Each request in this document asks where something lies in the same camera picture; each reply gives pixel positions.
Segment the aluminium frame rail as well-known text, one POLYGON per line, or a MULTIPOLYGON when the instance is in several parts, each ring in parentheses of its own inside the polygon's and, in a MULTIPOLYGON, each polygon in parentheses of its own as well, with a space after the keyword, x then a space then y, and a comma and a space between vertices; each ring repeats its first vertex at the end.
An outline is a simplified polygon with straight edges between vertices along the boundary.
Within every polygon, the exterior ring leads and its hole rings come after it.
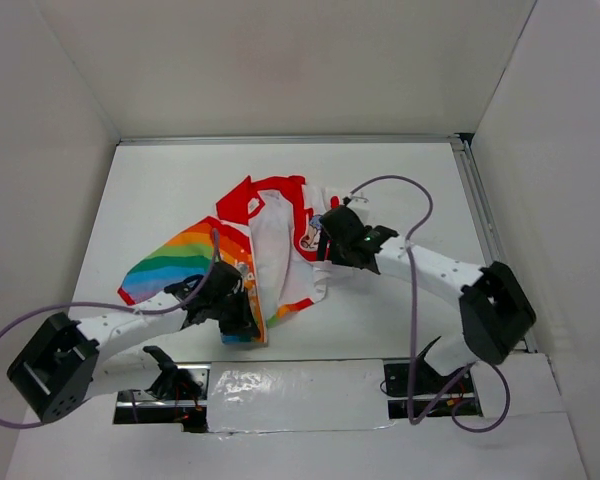
MULTIPOLYGON (((299 174, 310 183, 360 187, 370 220, 398 231, 426 211, 415 242, 482 263, 503 256, 473 150, 455 135, 229 136, 127 139, 115 150, 92 239, 100 290, 111 294, 146 254, 209 214, 246 177, 299 174)), ((162 342, 184 360, 397 358, 409 317, 420 344, 459 326, 457 312, 401 280, 360 270, 333 281, 318 304, 288 315, 264 347, 223 346, 211 324, 162 342)))

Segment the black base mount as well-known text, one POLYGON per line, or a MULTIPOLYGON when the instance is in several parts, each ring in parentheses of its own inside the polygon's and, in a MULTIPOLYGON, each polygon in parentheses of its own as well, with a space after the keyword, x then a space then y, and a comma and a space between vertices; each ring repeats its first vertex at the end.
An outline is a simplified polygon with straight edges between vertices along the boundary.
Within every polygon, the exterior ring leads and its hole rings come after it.
MULTIPOLYGON (((425 361, 425 354, 431 349, 439 338, 430 342, 417 356, 416 377, 414 385, 414 416, 419 416, 426 405, 434 399, 435 395, 452 378, 440 376, 425 361)), ((380 391, 387 397, 388 417, 392 420, 406 419, 408 417, 408 375, 409 360, 399 359, 385 362, 384 379, 379 384, 380 391)), ((472 377, 466 373, 454 384, 433 406, 427 414, 428 417, 449 417, 452 409, 458 407, 458 416, 478 416, 481 414, 479 402, 475 395, 472 377)))
POLYGON ((187 433, 207 433, 210 365, 177 363, 158 346, 143 352, 158 373, 147 389, 118 393, 113 424, 177 424, 187 433))

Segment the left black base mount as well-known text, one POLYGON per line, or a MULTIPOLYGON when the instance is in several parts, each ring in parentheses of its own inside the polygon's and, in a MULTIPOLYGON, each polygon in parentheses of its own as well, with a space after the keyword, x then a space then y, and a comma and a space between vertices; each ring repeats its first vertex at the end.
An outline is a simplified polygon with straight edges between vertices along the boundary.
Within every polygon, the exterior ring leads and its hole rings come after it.
POLYGON ((207 433, 210 365, 177 363, 158 346, 143 352, 158 373, 147 389, 118 393, 113 424, 177 424, 187 433, 207 433))

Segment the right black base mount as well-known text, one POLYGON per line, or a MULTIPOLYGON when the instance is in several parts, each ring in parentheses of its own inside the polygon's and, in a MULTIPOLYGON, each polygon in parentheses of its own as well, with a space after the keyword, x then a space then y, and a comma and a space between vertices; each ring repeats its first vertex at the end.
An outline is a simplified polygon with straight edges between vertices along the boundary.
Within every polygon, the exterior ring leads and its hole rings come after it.
MULTIPOLYGON (((425 354, 431 349, 439 338, 430 342, 417 356, 416 377, 414 385, 414 416, 419 416, 426 405, 434 399, 435 395, 452 378, 440 376, 425 361, 425 354)), ((388 417, 392 420, 406 419, 408 417, 408 375, 409 360, 399 359, 385 362, 384 379, 379 384, 380 391, 387 397, 388 417)), ((428 417, 449 417, 452 409, 458 407, 458 416, 478 416, 481 414, 479 402, 475 395, 472 377, 466 373, 454 384, 433 406, 427 414, 428 417)))

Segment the colourful rainbow children's jacket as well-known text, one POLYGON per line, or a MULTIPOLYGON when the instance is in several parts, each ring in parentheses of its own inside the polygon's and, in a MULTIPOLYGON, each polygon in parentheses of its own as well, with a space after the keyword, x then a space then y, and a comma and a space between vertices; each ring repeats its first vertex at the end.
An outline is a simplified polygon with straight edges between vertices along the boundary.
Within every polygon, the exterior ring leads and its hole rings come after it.
POLYGON ((223 327, 223 343, 264 344, 268 328, 322 301, 328 278, 339 274, 318 256, 320 219, 347 195, 297 175, 246 177, 217 201, 213 215, 134 265, 118 295, 128 305, 145 302, 171 284, 203 275, 217 251, 241 272, 255 321, 250 328, 223 327))

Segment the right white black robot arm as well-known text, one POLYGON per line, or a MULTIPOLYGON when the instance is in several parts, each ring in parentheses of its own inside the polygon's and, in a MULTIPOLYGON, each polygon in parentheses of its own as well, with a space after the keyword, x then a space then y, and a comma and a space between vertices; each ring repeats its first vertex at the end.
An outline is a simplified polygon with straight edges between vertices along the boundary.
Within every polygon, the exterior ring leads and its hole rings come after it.
POLYGON ((432 341, 417 357, 416 379, 428 392, 440 391, 452 373, 474 362, 502 364, 536 322, 520 283, 502 262, 480 266, 451 259, 388 227, 365 225, 347 206, 329 210, 319 222, 319 259, 408 281, 459 311, 460 332, 432 341))

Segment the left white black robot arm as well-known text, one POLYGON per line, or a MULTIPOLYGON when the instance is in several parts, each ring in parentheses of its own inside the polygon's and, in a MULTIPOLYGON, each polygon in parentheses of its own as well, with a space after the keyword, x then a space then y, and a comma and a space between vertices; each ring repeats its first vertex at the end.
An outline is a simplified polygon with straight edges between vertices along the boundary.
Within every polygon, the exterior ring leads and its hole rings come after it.
POLYGON ((110 392, 144 390, 160 400, 202 396, 199 382, 152 339, 207 320, 222 335, 250 341, 256 319, 255 277, 244 264, 216 262, 122 311, 72 320, 48 317, 7 370, 38 419, 54 423, 86 400, 110 392))

